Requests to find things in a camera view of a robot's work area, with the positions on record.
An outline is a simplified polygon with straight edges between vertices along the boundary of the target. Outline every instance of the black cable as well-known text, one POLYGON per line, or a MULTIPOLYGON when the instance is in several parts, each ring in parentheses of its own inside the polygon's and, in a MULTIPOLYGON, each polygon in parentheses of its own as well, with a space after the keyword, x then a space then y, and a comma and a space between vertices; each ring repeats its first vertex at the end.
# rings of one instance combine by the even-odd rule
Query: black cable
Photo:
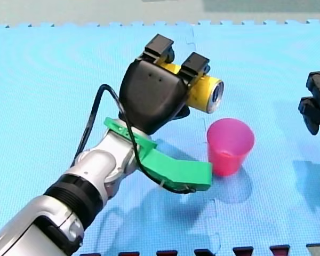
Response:
POLYGON ((158 185, 161 185, 164 189, 166 189, 166 190, 168 190, 168 191, 170 191, 172 193, 176 193, 176 194, 194 193, 196 190, 191 189, 191 188, 187 188, 187 189, 184 189, 184 190, 176 190, 176 189, 173 189, 173 188, 167 186, 166 184, 162 184, 160 181, 156 180, 153 176, 151 176, 143 168, 143 166, 141 164, 140 157, 139 157, 139 153, 138 153, 138 145, 137 145, 137 143, 135 141, 135 137, 134 137, 134 134, 132 132, 132 126, 130 124, 130 121, 127 118, 126 111, 123 108, 121 102, 119 101, 119 98, 118 98, 116 92, 114 91, 114 89, 111 86, 107 85, 107 84, 102 84, 99 87, 98 91, 97 91, 97 94, 96 94, 96 97, 95 97, 95 100, 94 100, 94 103, 93 103, 93 106, 92 106, 92 109, 91 109, 91 112, 90 112, 89 120, 88 120, 88 122, 86 124, 84 133, 83 133, 81 141, 80 141, 80 143, 78 145, 77 152, 75 154, 75 157, 74 157, 74 160, 73 160, 73 162, 71 164, 71 167, 74 166, 76 158, 83 151, 83 149, 84 149, 84 147, 85 147, 85 145, 87 143, 87 140, 88 140, 88 138, 90 136, 90 133, 91 133, 91 130, 93 128, 93 124, 95 122, 96 114, 98 112, 98 108, 99 108, 99 105, 100 105, 100 102, 101 102, 101 98, 102 98, 102 95, 103 95, 104 91, 108 91, 110 93, 110 95, 114 98, 114 100, 115 100, 115 102, 116 102, 116 104, 117 104, 117 106, 119 108, 120 113, 124 117, 127 129, 128 129, 128 133, 129 133, 130 139, 131 139, 132 144, 133 144, 133 150, 134 150, 134 154, 135 154, 135 159, 136 159, 136 162, 137 162, 141 172, 143 172, 150 180, 152 180, 153 182, 157 183, 158 185))

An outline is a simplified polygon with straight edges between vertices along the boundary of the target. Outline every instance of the blue foam mat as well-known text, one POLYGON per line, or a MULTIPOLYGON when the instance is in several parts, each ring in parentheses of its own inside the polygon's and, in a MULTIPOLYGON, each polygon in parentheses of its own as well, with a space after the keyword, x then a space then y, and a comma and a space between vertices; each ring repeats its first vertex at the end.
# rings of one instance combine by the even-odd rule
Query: blue foam mat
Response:
MULTIPOLYGON (((291 256, 309 255, 306 244, 320 243, 320 132, 308 133, 297 107, 308 73, 320 70, 320 23, 221 24, 0 26, 0 228, 68 168, 98 86, 118 90, 129 63, 160 33, 174 40, 176 63, 197 51, 226 85, 215 114, 193 110, 161 128, 160 149, 205 161, 206 129, 223 117, 248 123, 255 147, 237 175, 214 180, 205 193, 170 194, 134 173, 76 255, 207 248, 227 256, 252 246, 256 256, 281 244, 291 256)), ((88 147, 106 116, 117 116, 107 95, 88 147)))

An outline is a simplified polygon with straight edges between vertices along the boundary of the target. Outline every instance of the green 3d-printed bracket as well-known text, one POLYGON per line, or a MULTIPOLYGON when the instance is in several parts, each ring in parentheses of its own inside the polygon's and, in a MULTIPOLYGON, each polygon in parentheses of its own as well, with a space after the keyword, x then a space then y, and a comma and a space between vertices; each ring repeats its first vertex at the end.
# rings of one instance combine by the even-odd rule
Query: green 3d-printed bracket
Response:
MULTIPOLYGON (((105 125, 112 131, 131 140, 128 129, 107 117, 105 125)), ((212 165, 198 161, 174 159, 156 149, 156 142, 134 133, 139 145, 139 157, 144 169, 155 179, 173 189, 185 186, 195 190, 208 190, 212 183, 212 165)))

